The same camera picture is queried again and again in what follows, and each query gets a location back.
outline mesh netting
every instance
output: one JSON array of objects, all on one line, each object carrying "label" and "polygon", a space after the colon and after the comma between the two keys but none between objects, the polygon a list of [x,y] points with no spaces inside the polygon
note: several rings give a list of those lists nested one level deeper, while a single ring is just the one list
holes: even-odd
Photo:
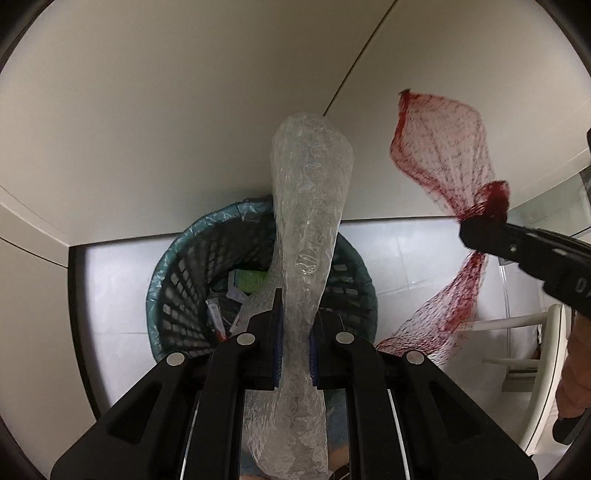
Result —
[{"label": "mesh netting", "polygon": [[[402,92],[398,110],[390,145],[396,166],[458,221],[483,215],[506,222],[509,186],[494,180],[478,111],[410,90]],[[377,348],[394,355],[416,349],[435,360],[449,357],[462,338],[457,327],[473,317],[485,265],[485,254],[471,253],[456,278]]]}]

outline white chair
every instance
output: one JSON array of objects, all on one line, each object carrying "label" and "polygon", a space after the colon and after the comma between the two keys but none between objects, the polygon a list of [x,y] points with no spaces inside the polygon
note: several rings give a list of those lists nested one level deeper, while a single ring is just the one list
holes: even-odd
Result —
[{"label": "white chair", "polygon": [[515,441],[525,453],[535,453],[550,411],[552,409],[560,374],[566,357],[567,337],[570,333],[571,310],[563,304],[554,304],[548,312],[500,320],[483,320],[462,325],[462,330],[498,330],[542,325],[541,354],[539,360],[515,358],[484,358],[483,362],[513,368],[537,368],[531,399]]}]

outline metal screw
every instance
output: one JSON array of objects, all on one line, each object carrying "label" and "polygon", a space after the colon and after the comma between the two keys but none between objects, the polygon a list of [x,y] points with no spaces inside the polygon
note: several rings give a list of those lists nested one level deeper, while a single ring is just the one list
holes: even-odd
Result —
[{"label": "metal screw", "polygon": [[166,363],[168,363],[171,367],[177,367],[184,362],[184,355],[179,352],[171,353],[168,357],[166,357]]},{"label": "metal screw", "polygon": [[256,340],[256,337],[251,333],[241,333],[238,335],[236,340],[239,345],[252,345]]},{"label": "metal screw", "polygon": [[336,334],[335,338],[337,342],[344,343],[345,345],[348,343],[353,343],[353,340],[355,340],[353,334],[349,332],[339,332]]},{"label": "metal screw", "polygon": [[420,365],[425,361],[425,356],[421,352],[417,352],[416,350],[413,350],[413,351],[407,353],[407,360],[408,360],[408,363],[410,363],[410,364]]}]

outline bubble wrap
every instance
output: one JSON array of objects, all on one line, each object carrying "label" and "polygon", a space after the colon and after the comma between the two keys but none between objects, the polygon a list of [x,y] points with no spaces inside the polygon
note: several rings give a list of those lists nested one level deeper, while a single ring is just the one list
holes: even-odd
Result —
[{"label": "bubble wrap", "polygon": [[277,240],[264,287],[239,313],[238,331],[270,310],[283,288],[279,388],[248,391],[244,435],[258,466],[281,479],[327,478],[324,397],[310,379],[308,335],[324,292],[353,167],[347,139],[311,113],[287,118],[272,141]]}]

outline trash can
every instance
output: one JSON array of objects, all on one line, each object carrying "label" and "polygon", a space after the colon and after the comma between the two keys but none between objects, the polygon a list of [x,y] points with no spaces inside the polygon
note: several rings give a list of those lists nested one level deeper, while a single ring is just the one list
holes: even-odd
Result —
[{"label": "trash can", "polygon": [[[207,314],[208,295],[223,289],[231,270],[268,270],[275,236],[268,197],[205,215],[174,240],[154,270],[146,299],[148,336],[156,361],[172,352],[194,358],[214,350],[219,341]],[[231,317],[239,304],[226,303],[224,308]],[[374,342],[375,289],[357,250],[341,234],[320,308],[340,314],[347,331]]]}]

